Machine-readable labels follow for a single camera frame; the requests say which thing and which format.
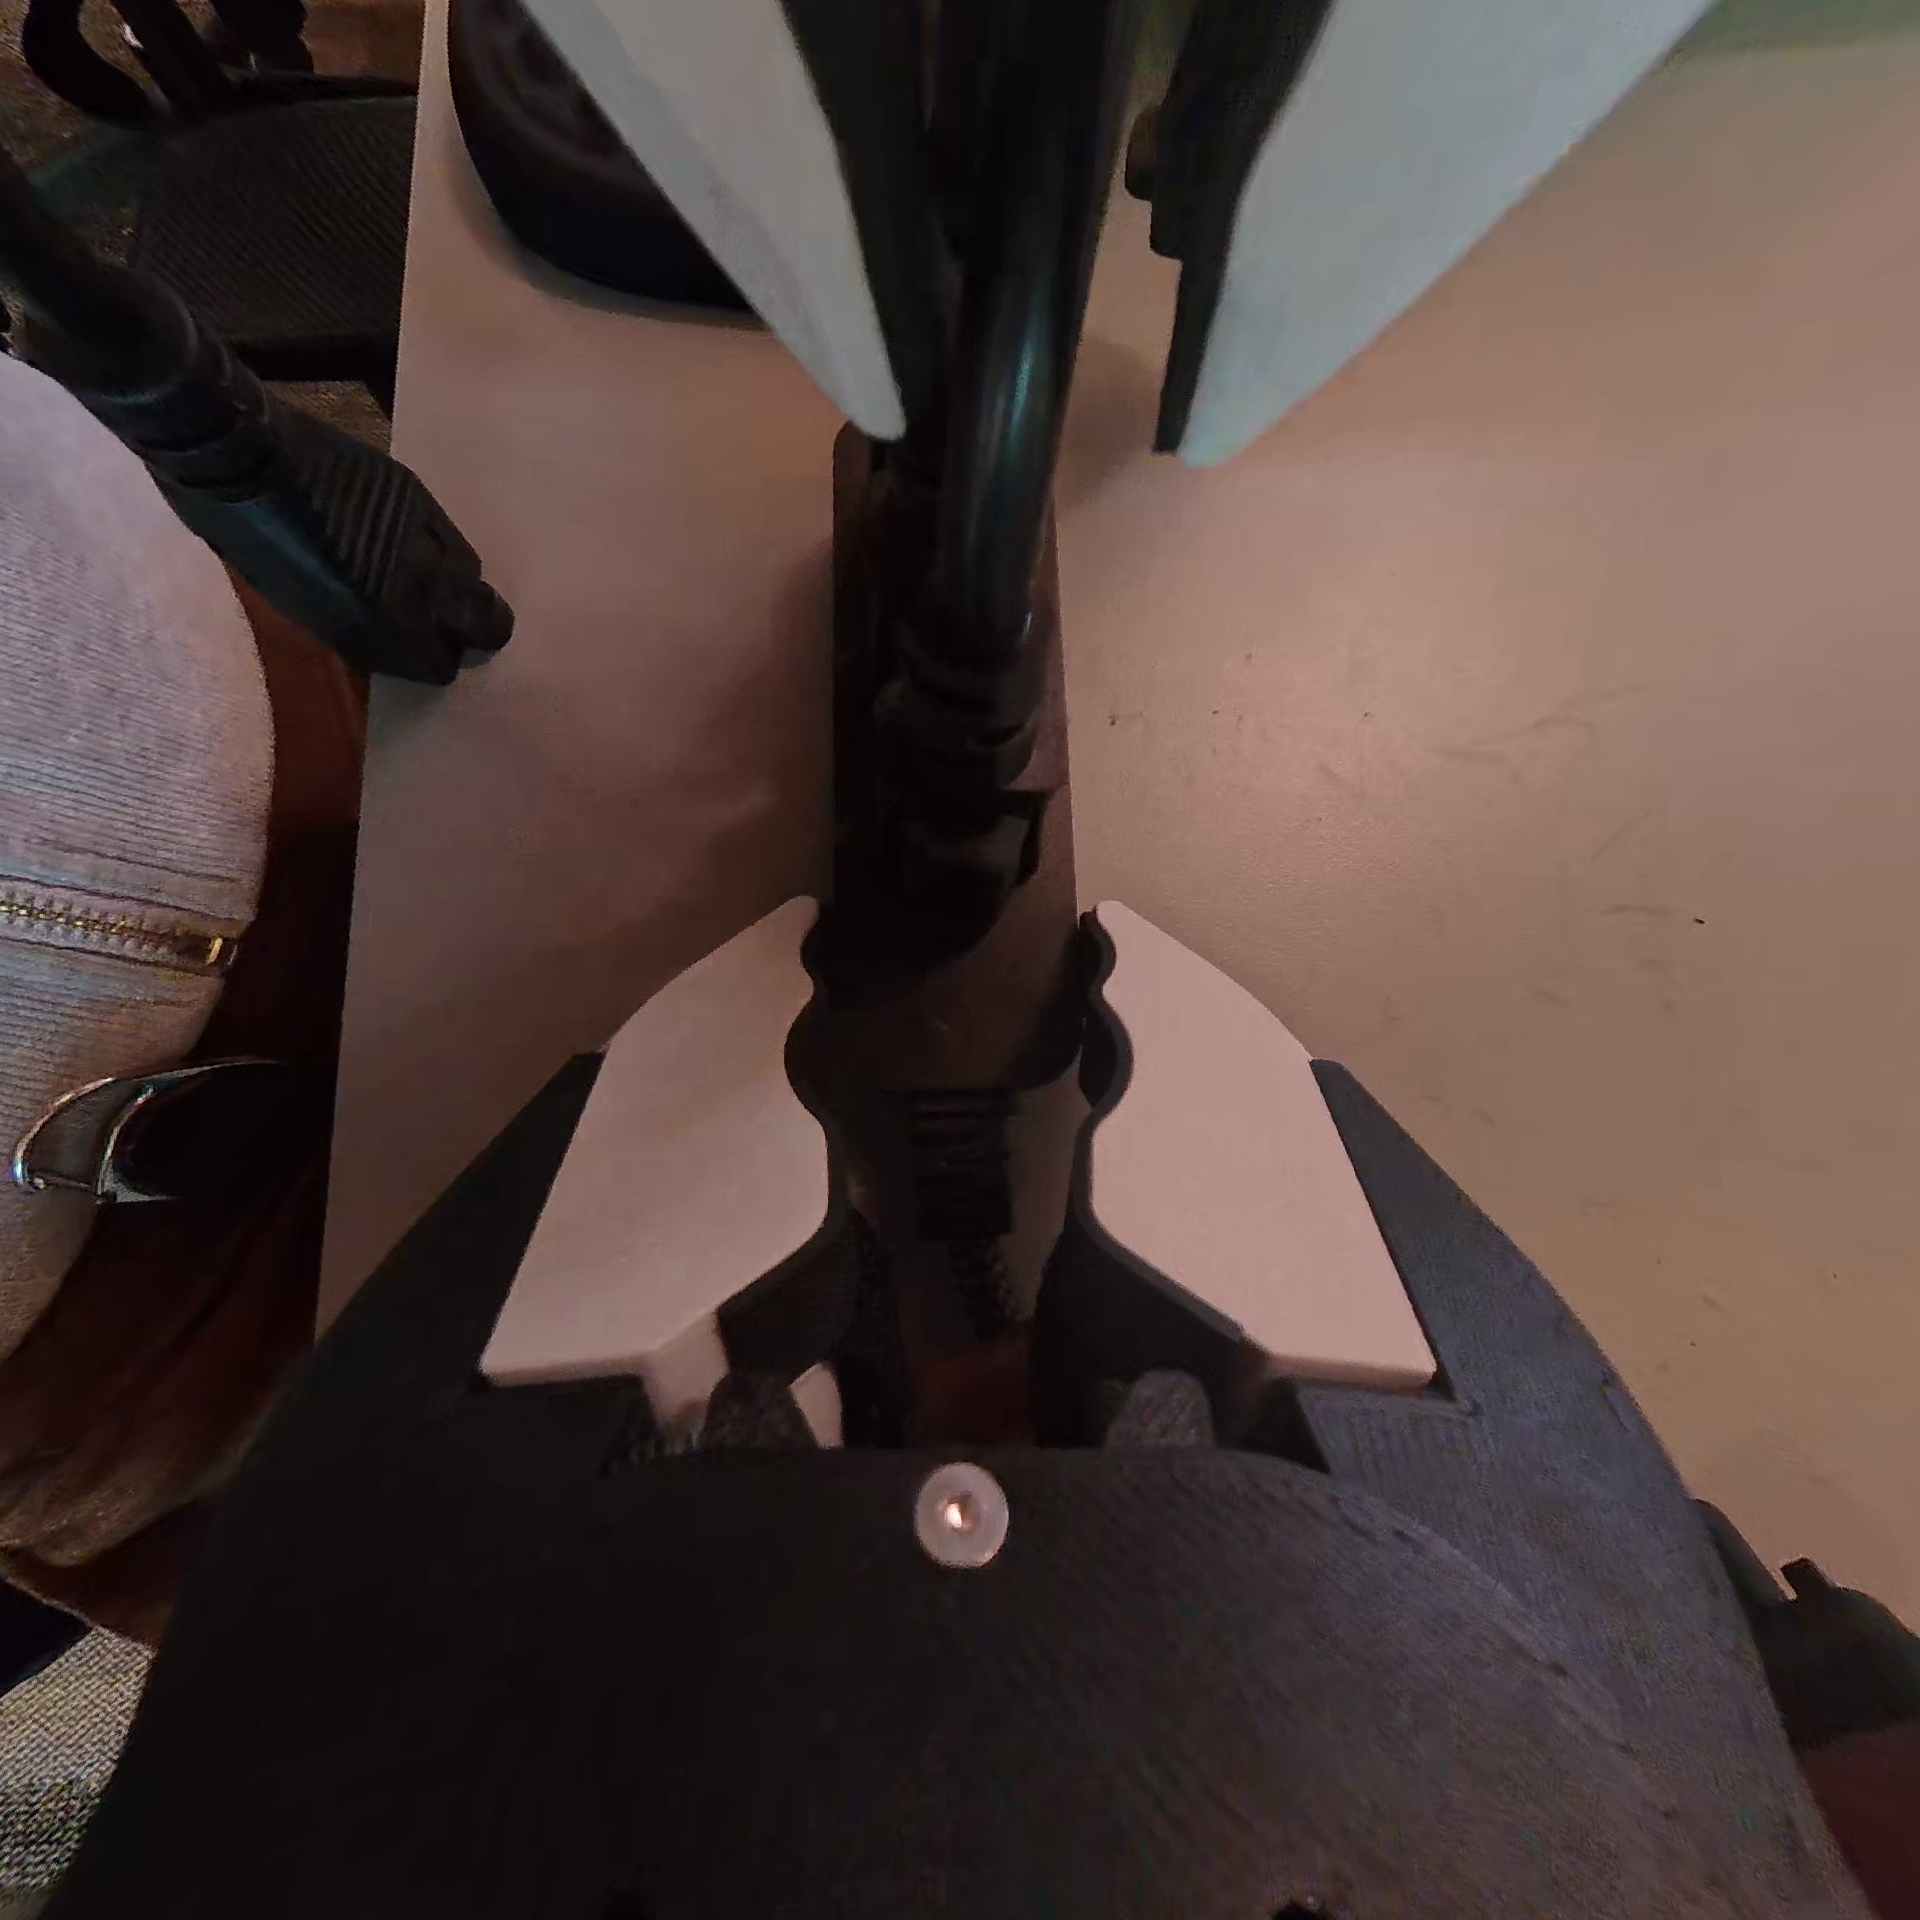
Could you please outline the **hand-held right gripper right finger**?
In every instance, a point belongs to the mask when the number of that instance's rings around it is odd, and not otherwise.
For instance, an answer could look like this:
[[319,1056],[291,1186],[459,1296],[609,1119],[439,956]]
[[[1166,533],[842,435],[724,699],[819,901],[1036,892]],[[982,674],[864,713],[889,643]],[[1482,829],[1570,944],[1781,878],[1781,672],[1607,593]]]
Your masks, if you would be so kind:
[[1118,901],[1093,956],[1068,1210],[1035,1307],[1044,1421],[1185,1375],[1217,1421],[1280,1384],[1423,1396],[1440,1358],[1309,1050]]

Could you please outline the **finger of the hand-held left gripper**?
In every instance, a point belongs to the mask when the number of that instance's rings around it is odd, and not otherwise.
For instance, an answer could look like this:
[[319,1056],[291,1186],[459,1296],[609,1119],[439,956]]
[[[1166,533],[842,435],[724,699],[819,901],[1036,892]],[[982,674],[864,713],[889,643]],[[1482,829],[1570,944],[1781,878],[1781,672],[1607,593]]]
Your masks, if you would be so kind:
[[876,443],[911,422],[911,280],[876,4],[526,4],[623,151]]
[[1195,4],[1126,185],[1180,267],[1155,452],[1217,468],[1448,277],[1706,4]]

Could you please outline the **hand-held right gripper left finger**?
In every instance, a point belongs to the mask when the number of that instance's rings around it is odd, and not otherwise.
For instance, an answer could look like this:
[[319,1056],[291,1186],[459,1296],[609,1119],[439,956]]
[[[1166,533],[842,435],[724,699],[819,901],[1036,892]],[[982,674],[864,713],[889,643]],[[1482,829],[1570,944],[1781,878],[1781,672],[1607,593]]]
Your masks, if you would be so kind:
[[785,1054],[812,1004],[812,899],[664,982],[597,1060],[479,1369],[492,1385],[633,1380],[699,1425],[730,1375],[839,1425],[855,1227]]

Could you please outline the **black power strip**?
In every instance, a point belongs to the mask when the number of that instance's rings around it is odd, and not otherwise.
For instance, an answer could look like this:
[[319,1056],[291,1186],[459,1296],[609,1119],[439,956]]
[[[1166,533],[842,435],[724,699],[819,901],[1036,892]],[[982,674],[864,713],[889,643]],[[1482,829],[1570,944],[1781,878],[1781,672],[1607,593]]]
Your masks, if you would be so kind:
[[1041,747],[1028,785],[1051,785],[1041,869],[997,924],[954,959],[911,949],[880,861],[876,692],[882,631],[920,613],[931,490],[902,449],[855,424],[830,456],[830,904],[824,924],[827,1060],[839,1087],[892,1124],[913,1240],[931,1253],[970,1334],[1028,1310],[1012,1278],[1018,1102],[1051,1087],[1078,1047],[1074,829],[1068,798],[1057,553],[1044,529],[1035,603],[1050,617]]

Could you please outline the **black power plug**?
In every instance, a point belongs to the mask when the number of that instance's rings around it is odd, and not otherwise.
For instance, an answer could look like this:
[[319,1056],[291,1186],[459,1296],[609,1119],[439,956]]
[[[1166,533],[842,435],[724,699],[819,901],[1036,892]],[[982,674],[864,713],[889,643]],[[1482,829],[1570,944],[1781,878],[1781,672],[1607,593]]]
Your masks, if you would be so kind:
[[1035,603],[1008,631],[920,611],[882,640],[880,861],[911,949],[947,963],[982,944],[1041,869],[1051,785],[1024,780],[1051,625]]

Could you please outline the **black ribbed plug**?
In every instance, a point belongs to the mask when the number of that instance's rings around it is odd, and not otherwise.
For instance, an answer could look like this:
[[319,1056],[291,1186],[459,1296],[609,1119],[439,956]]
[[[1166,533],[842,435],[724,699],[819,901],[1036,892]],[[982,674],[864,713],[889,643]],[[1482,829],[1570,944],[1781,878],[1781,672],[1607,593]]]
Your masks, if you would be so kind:
[[291,408],[150,459],[177,517],[277,613],[363,674],[450,686],[511,607],[453,517],[385,452]]

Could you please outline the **grey zippered bag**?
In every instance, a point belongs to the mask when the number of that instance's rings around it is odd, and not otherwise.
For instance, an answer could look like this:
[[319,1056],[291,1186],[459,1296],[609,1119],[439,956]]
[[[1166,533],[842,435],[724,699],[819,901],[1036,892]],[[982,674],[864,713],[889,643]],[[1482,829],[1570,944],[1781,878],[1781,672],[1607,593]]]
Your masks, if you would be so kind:
[[336,1065],[363,699],[4,361],[4,1585],[154,1637],[311,1340],[327,1141],[243,1202],[13,1186],[63,1093]]

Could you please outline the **grey woven cloth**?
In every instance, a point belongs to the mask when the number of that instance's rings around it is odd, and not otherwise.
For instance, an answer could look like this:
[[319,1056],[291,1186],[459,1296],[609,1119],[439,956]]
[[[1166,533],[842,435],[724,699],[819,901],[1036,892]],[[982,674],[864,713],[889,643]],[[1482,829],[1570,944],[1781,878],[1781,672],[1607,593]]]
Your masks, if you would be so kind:
[[113,1780],[154,1657],[91,1630],[4,1696],[4,1917],[37,1917]]

